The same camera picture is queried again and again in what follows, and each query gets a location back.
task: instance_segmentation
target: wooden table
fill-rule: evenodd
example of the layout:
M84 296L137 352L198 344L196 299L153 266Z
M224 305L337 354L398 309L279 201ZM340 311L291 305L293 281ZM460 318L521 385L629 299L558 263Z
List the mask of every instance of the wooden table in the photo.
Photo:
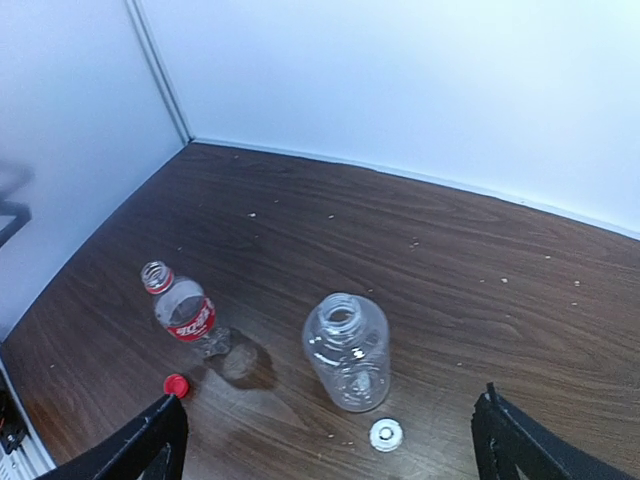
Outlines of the wooden table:
M219 321L264 348L253 383L225 381L156 324L139 281L154 259L201 282ZM640 476L639 273L640 243L573 221L192 144L77 252L3 354L60 463L180 372L193 385L186 479L477 478L469 422L487 381ZM372 298L390 321L391 393L369 413L334 407L303 356L303 322L334 291ZM405 429L388 454L367 438L385 416Z

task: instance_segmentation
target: white cap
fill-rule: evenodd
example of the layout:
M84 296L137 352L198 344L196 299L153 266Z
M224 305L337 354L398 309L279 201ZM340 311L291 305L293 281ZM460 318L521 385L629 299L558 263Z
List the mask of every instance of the white cap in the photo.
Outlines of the white cap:
M402 427L392 418L381 418L371 427L369 441L380 452L392 452L402 443Z

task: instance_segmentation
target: large clear bottle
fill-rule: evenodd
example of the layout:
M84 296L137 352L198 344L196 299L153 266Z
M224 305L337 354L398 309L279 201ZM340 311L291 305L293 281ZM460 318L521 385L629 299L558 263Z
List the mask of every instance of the large clear bottle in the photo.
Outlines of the large clear bottle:
M224 355L231 349L231 332L215 324L216 310L202 287L187 277L174 276L162 262L150 262L140 274L153 295L158 322L174 337L189 342L202 357Z
M304 326L305 353L333 402L350 412L371 410L389 392L389 325L371 300L334 293Z

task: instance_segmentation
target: dark wooden surface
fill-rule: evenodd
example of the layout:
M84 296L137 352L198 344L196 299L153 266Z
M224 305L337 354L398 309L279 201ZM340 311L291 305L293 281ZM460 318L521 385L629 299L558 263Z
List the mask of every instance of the dark wooden surface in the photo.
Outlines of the dark wooden surface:
M264 348L249 383L156 325L138 279L153 259L200 281L219 321ZM490 380L640 476L639 273L640 243L524 207L191 145L77 252L3 354L58 462L181 372L193 384L187 479L477 478L469 421ZM339 411L303 356L302 324L334 291L372 298L390 321L391 393L373 412ZM389 454L367 439L384 416L405 429Z

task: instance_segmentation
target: bottle neck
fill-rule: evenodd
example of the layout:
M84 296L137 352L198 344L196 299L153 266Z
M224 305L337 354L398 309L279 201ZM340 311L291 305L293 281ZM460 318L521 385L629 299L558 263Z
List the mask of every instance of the bottle neck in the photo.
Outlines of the bottle neck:
M362 328L360 303L347 293L334 293L318 306L318 319L328 340L340 342Z
M166 292L173 284L173 270L163 262L147 263L140 273L144 288L152 295Z

